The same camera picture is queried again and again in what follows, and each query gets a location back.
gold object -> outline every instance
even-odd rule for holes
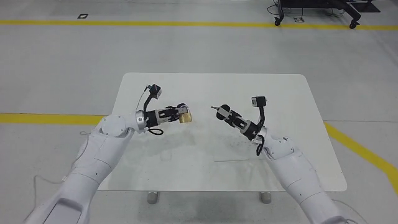
[[[181,124],[192,122],[192,115],[190,112],[183,113],[180,115],[179,120]]]

table leg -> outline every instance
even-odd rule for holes
[[[270,192],[260,192],[260,201],[264,204],[270,204],[271,203],[271,193]]]
[[[157,191],[148,192],[147,201],[149,204],[156,204],[158,198],[159,198],[159,192]]]

metal stand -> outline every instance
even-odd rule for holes
[[[159,198],[159,192],[156,191],[148,192],[147,202],[149,204],[156,204],[158,198]]]
[[[380,12],[380,10],[372,4],[373,0],[367,2],[353,2],[352,5],[358,12]]]
[[[355,29],[359,24],[359,19],[361,18],[360,13],[344,0],[278,0],[277,8],[279,17],[275,17],[276,26],[280,25],[285,16],[282,8],[335,8],[344,10],[353,18],[349,25],[350,29]]]
[[[260,192],[259,197],[260,201],[264,204],[270,204],[272,201],[270,192]]]

white cable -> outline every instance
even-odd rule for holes
[[[363,220],[366,224],[369,224],[369,223],[365,220],[365,218],[363,218],[362,215],[361,215],[360,213],[358,213],[358,211],[356,211],[353,207],[351,207],[351,206],[348,205],[347,203],[345,203],[345,202],[343,202],[343,201],[341,201],[341,200],[336,200],[336,199],[332,199],[332,201],[339,202],[339,203],[342,203],[342,204],[346,205],[346,206],[349,207],[352,211],[354,211],[357,215],[359,215],[359,217],[361,217],[362,220]],[[344,221],[344,223],[345,223],[345,224],[349,224],[348,221],[353,222],[353,223],[355,223],[355,224],[358,224],[358,222],[356,222],[356,221],[354,221],[354,220],[352,220],[352,219],[346,219],[346,220]]]
[[[46,181],[46,182],[48,182],[48,183],[50,183],[50,184],[61,184],[61,183],[63,183],[63,182],[68,178],[70,172],[72,171],[72,168],[73,168],[73,165],[75,164],[75,162],[76,162],[77,160],[79,160],[79,158],[81,158],[82,155],[85,153],[85,151],[86,151],[86,149],[87,149],[87,146],[88,146],[88,138],[89,138],[89,136],[90,136],[90,133],[88,133],[88,132],[86,132],[86,131],[81,131],[79,134],[82,135],[82,136],[87,136],[85,148],[83,149],[83,151],[81,152],[81,154],[72,162],[72,164],[70,165],[70,170],[68,171],[68,174],[67,174],[65,177],[63,177],[62,180],[61,180],[60,182],[53,182],[53,181],[51,181],[51,180],[48,180],[48,179],[42,177],[41,175],[35,175],[35,176],[33,177],[34,206],[33,206],[32,210],[29,212],[29,214],[25,217],[24,221],[26,221],[26,219],[28,219],[28,218],[30,217],[30,215],[33,213],[33,211],[36,209],[36,205],[37,205],[37,202],[36,202],[36,201],[37,201],[37,189],[36,189],[36,184],[37,184],[37,183],[36,183],[36,178],[40,178],[40,179],[42,179],[43,181]]]
[[[145,87],[145,90],[142,92],[141,97],[139,97],[139,100],[138,100],[138,103],[137,103],[137,107],[136,107],[136,111],[137,111],[137,109],[138,109],[139,103],[141,102],[142,96],[144,96],[144,93],[145,93],[145,91],[146,91],[148,88],[150,88],[149,85],[147,85],[147,86]]]

robot forearm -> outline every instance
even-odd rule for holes
[[[260,108],[260,122],[254,124],[242,119],[228,105],[217,109],[217,118],[238,128],[249,140],[259,144],[257,155],[264,153],[267,163],[280,184],[300,205],[313,224],[340,223],[345,219],[337,206],[322,189],[316,170],[289,138],[273,138],[263,126],[265,97],[252,98],[253,106]]]
[[[91,200],[102,181],[118,164],[134,129],[119,137],[102,133],[101,124],[92,130],[79,151],[69,175],[57,193],[37,207],[26,223],[88,223]]]
[[[343,222],[338,207],[321,187],[316,170],[290,138],[274,139],[267,128],[262,152],[280,184],[300,205],[311,223]]]
[[[99,122],[80,148],[70,173],[57,193],[37,207],[25,223],[88,223],[88,210],[94,194],[102,181],[117,166],[135,132],[144,132],[166,121],[180,119],[181,123],[187,123],[192,120],[185,104],[150,111],[148,114],[146,108],[150,99],[158,99],[161,90],[157,85],[147,88],[150,88],[150,95],[143,111],[125,116],[109,115]],[[189,116],[189,120],[185,118],[181,121],[184,116]]]

